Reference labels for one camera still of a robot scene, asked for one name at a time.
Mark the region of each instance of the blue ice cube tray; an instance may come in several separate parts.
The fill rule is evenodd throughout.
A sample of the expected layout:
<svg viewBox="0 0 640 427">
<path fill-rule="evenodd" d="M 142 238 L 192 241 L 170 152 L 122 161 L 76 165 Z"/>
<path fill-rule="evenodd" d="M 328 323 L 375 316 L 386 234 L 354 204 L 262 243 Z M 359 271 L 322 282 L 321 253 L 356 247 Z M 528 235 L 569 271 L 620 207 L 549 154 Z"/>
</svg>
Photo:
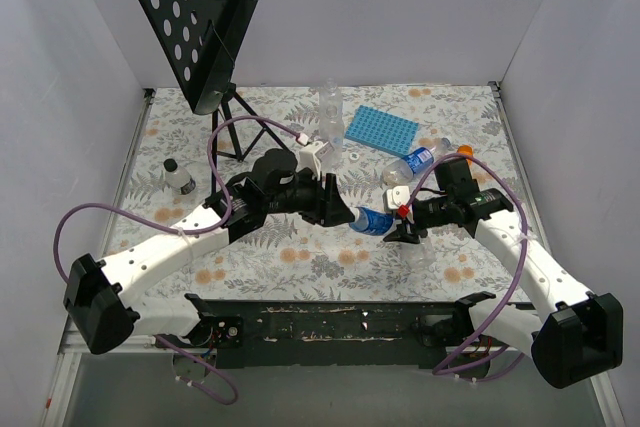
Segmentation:
<svg viewBox="0 0 640 427">
<path fill-rule="evenodd" d="M 345 137 L 402 157 L 409 153 L 418 126 L 416 122 L 361 105 Z"/>
</svg>

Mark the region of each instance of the robotic arm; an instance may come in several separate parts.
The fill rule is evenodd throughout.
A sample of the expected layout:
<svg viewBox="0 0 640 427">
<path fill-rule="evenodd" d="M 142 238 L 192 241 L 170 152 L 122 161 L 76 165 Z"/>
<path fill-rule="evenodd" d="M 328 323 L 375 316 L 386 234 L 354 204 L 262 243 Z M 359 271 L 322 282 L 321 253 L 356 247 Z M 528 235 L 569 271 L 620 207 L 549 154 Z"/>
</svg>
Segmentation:
<svg viewBox="0 0 640 427">
<path fill-rule="evenodd" d="M 268 214 L 298 213 L 322 227 L 354 221 L 340 198 L 336 177 L 321 180 L 319 164 L 301 153 L 302 170 L 293 153 L 273 149 L 258 159 L 251 172 L 227 183 L 232 215 L 219 229 L 200 236 L 160 234 L 116 255 L 95 261 L 86 254 L 71 268 L 65 308 L 90 351 L 112 350 L 131 335 L 170 334 L 202 345 L 216 332 L 217 348 L 238 343 L 239 317 L 214 316 L 196 295 L 184 299 L 149 299 L 143 293 L 194 258 L 215 252 L 264 225 Z M 415 200 L 409 219 L 397 217 L 396 230 L 385 241 L 417 243 L 430 228 L 455 223 L 487 247 L 513 275 L 520 255 L 518 215 L 498 190 L 480 191 L 465 159 L 436 168 L 446 195 Z M 408 188 L 401 190 L 408 193 Z M 220 221 L 227 205 L 221 193 L 176 223 L 193 229 Z M 597 296 L 571 277 L 536 241 L 529 249 L 520 286 L 538 315 L 504 308 L 485 335 L 531 356 L 542 376 L 565 387 L 620 365 L 622 307 L 611 295 Z M 472 294 L 455 303 L 451 318 L 421 325 L 420 334 L 458 343 L 483 324 L 497 305 L 495 295 Z"/>
</svg>

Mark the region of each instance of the floral tablecloth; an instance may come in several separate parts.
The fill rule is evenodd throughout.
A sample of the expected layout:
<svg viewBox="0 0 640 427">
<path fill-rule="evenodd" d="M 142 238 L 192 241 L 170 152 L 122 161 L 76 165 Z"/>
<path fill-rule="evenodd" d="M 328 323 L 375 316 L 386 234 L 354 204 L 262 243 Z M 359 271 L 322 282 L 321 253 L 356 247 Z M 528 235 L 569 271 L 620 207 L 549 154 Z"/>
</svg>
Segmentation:
<svg viewBox="0 0 640 427">
<path fill-rule="evenodd" d="M 418 122 L 413 148 L 429 146 L 438 137 L 449 138 L 454 147 L 469 144 L 475 155 L 523 198 L 523 185 L 490 88 L 386 85 L 342 91 L 345 125 L 360 105 Z M 240 89 L 240 93 L 259 114 L 310 135 L 317 133 L 315 89 L 256 87 Z M 236 115 L 243 112 L 235 101 L 232 111 Z M 259 127 L 254 122 L 236 126 L 244 148 Z M 180 90 L 158 89 L 123 207 L 170 225 L 207 197 L 210 171 L 206 141 L 210 130 L 210 116 L 193 115 Z M 284 135 L 283 139 L 296 150 L 292 139 Z M 221 158 L 223 177 L 250 170 L 255 159 L 275 146 L 265 135 L 244 163 Z M 227 133 L 221 135 L 219 148 L 232 151 Z M 194 177 L 198 185 L 195 198 L 175 196 L 165 185 L 162 163 L 167 157 L 175 158 Z M 392 160 L 389 154 L 345 140 L 336 171 L 345 202 L 381 210 L 380 175 Z M 494 184 L 475 166 L 472 171 L 482 188 Z M 436 187 L 433 180 L 427 185 Z M 110 253 L 152 235 L 149 228 L 120 218 L 110 240 Z M 423 267 L 403 262 L 398 245 L 358 235 L 348 226 L 323 229 L 297 215 L 271 216 L 264 228 L 196 259 L 146 295 L 175 298 L 192 292 L 208 299 L 236 300 L 452 301 L 476 291 L 500 294 L 507 289 L 511 277 L 506 270 L 464 230 L 455 226 L 433 229 L 430 237 L 437 260 Z M 514 300 L 527 299 L 518 290 Z"/>
</svg>

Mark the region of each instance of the white bottle with black cap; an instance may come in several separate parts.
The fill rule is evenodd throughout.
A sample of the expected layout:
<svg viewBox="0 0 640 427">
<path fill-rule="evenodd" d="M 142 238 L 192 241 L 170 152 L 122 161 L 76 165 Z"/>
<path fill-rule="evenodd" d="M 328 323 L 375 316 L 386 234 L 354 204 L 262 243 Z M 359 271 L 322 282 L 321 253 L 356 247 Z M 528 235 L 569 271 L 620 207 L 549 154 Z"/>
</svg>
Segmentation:
<svg viewBox="0 0 640 427">
<path fill-rule="evenodd" d="M 196 181 L 174 159 L 164 161 L 164 171 L 164 180 L 177 194 L 188 195 L 195 190 Z"/>
</svg>

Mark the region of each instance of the black music stand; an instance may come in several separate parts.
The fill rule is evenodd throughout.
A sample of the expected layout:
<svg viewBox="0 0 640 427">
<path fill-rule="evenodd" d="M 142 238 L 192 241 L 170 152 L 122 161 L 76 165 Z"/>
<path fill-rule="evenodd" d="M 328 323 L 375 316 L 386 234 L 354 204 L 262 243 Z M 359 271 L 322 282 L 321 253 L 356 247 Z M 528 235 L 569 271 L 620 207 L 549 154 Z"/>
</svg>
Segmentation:
<svg viewBox="0 0 640 427">
<path fill-rule="evenodd" d="M 236 92 L 231 75 L 258 0 L 138 1 L 194 114 L 212 114 L 215 129 L 220 111 L 225 120 L 231 119 L 229 102 L 235 99 L 249 114 L 257 115 Z M 229 125 L 234 153 L 219 152 L 214 140 L 214 162 L 217 155 L 244 160 L 265 132 L 289 150 L 267 124 L 260 125 L 262 129 L 244 152 L 234 124 Z M 212 179 L 212 193 L 215 190 Z"/>
</svg>

